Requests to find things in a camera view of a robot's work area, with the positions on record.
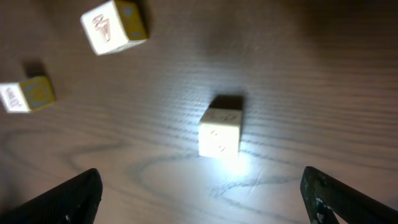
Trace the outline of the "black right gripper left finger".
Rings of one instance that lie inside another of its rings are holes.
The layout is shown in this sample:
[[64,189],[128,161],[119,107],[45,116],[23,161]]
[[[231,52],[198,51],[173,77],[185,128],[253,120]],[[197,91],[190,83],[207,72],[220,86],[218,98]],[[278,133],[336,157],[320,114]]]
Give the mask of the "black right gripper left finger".
[[91,168],[1,215],[1,223],[92,224],[101,201],[103,183]]

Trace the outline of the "white wooden block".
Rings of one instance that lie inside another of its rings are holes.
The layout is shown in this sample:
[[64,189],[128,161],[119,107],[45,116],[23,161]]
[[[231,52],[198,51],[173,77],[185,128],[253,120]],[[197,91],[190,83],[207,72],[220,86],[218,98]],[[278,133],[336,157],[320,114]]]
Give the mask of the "white wooden block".
[[199,155],[215,159],[238,157],[242,119],[242,110],[208,108],[198,127]]

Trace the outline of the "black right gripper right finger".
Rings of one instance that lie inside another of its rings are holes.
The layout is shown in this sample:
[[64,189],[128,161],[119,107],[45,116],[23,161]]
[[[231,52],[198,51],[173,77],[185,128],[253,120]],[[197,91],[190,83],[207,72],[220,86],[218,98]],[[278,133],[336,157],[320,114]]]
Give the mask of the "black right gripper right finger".
[[311,223],[397,223],[397,210],[388,207],[324,172],[307,166],[300,192]]

